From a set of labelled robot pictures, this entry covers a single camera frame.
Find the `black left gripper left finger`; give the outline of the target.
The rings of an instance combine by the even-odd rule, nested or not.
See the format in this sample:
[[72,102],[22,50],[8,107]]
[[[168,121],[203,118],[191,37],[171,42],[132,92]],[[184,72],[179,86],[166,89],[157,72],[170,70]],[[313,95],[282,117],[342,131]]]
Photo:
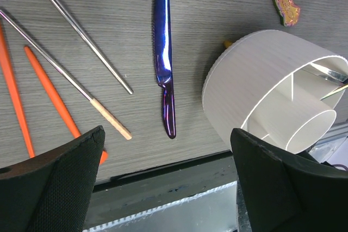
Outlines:
[[1,231],[82,231],[104,148],[102,126],[1,168]]

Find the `white round divided container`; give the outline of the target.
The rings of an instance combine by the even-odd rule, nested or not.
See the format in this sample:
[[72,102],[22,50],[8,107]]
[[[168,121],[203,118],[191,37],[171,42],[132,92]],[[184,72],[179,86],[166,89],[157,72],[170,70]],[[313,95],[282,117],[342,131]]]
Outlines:
[[321,139],[343,93],[311,63],[347,75],[347,59],[280,30],[242,37],[219,56],[202,90],[203,111],[225,143],[241,128],[292,153]]

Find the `orange chopstick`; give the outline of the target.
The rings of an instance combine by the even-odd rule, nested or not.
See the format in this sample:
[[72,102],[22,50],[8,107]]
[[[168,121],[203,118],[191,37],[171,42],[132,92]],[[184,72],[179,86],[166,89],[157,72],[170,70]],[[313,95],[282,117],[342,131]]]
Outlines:
[[11,97],[11,100],[16,112],[18,123],[22,131],[22,135],[27,147],[29,157],[33,158],[35,157],[35,152],[34,152],[32,140],[30,137],[26,116],[25,116],[23,105],[21,102],[20,92],[17,87],[17,82],[16,82],[14,71],[13,71],[10,54],[7,49],[7,43],[3,33],[2,26],[1,26],[1,69],[3,71],[4,79],[9,90],[9,95]]

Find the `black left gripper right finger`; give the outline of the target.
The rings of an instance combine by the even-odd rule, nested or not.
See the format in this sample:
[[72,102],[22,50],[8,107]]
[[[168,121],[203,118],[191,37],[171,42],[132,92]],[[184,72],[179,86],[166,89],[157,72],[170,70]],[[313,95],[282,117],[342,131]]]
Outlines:
[[231,147],[253,231],[347,231],[347,172],[235,128]]

